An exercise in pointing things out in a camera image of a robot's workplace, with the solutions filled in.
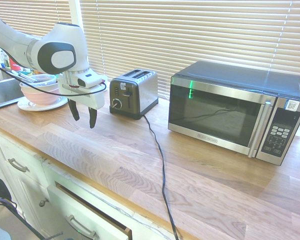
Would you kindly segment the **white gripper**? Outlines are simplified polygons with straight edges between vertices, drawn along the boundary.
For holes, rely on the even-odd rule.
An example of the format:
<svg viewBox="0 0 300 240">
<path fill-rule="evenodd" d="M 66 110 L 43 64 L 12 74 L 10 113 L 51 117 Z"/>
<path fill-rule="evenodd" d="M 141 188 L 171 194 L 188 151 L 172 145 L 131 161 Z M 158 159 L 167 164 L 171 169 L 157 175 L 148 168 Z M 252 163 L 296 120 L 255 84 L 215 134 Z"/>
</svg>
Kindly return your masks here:
<svg viewBox="0 0 300 240">
<path fill-rule="evenodd" d="M 80 119 L 77 103 L 83 104 L 89 111 L 89 127 L 96 125 L 98 111 L 105 104 L 104 76 L 74 77 L 74 83 L 66 83 L 63 78 L 58 79 L 58 89 L 61 95 L 68 98 L 68 106 L 75 121 Z"/>
</svg>

